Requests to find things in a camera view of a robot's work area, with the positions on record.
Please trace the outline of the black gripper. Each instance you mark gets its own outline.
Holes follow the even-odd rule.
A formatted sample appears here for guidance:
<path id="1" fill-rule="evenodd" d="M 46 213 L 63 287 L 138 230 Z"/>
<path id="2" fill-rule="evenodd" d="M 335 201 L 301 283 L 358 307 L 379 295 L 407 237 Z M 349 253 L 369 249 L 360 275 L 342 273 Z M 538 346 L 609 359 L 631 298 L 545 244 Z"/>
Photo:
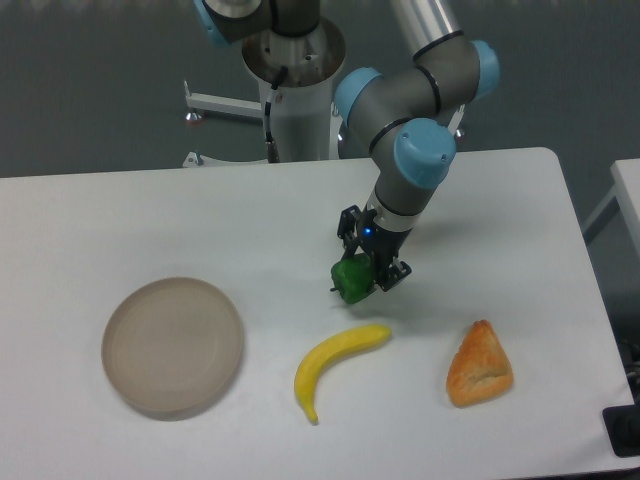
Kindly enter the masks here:
<path id="1" fill-rule="evenodd" d="M 387 292 L 412 273 L 411 267 L 398 259 L 411 229 L 390 231 L 372 221 L 372 209 L 352 205 L 341 212 L 337 227 L 343 246 L 341 259 L 354 257 L 358 249 L 366 253 L 373 265 L 374 284 Z"/>

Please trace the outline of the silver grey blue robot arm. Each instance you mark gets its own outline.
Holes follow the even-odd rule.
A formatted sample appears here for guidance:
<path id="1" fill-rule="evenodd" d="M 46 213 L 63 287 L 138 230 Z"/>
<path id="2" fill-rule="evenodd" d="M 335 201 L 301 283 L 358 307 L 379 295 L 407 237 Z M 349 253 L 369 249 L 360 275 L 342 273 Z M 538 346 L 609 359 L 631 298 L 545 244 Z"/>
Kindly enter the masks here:
<path id="1" fill-rule="evenodd" d="M 410 266 L 399 251 L 446 178 L 456 155 L 456 129 L 438 122 L 491 93 L 500 79 L 495 52 L 467 39 L 444 1 L 395 1 L 411 66 L 391 77 L 373 68 L 346 76 L 341 31 L 317 1 L 198 1 L 210 41 L 242 46 L 260 88 L 259 117 L 270 163 L 319 160 L 329 152 L 338 115 L 367 150 L 379 175 L 363 206 L 342 211 L 343 255 L 333 288 L 353 304 L 390 290 Z"/>

